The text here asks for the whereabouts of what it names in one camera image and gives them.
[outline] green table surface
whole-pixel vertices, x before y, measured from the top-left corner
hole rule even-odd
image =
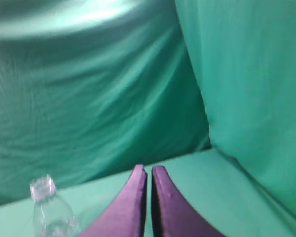
[[[296,219],[252,181],[235,162],[215,149],[158,164],[212,225],[228,237],[296,237]],[[151,165],[145,237],[152,237]],[[85,229],[114,199],[131,171],[60,191]],[[0,207],[0,237],[33,237],[33,202],[25,199]]]

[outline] clear plastic bottle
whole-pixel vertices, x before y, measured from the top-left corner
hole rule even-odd
[[[79,232],[78,222],[70,206],[56,193],[50,175],[30,184],[35,202],[34,230],[36,237],[74,237]]]

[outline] green cloth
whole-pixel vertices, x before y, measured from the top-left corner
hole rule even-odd
[[[0,204],[208,140],[171,0],[0,0]]]
[[[192,204],[228,237],[296,237],[296,219],[277,204],[236,163],[216,150],[161,162]],[[150,215],[151,166],[145,237],[153,237]],[[126,183],[130,171],[60,192],[82,229],[95,220]],[[33,237],[31,200],[0,207],[0,237]]]
[[[296,0],[176,7],[212,145],[296,215]]]

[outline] bottle neck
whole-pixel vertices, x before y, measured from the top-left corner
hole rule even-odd
[[[49,202],[52,202],[56,197],[57,197],[57,194],[55,192],[52,195],[48,195],[48,196],[46,196],[43,199],[40,199],[40,200],[35,201],[35,204],[42,205],[44,203],[49,203]]]

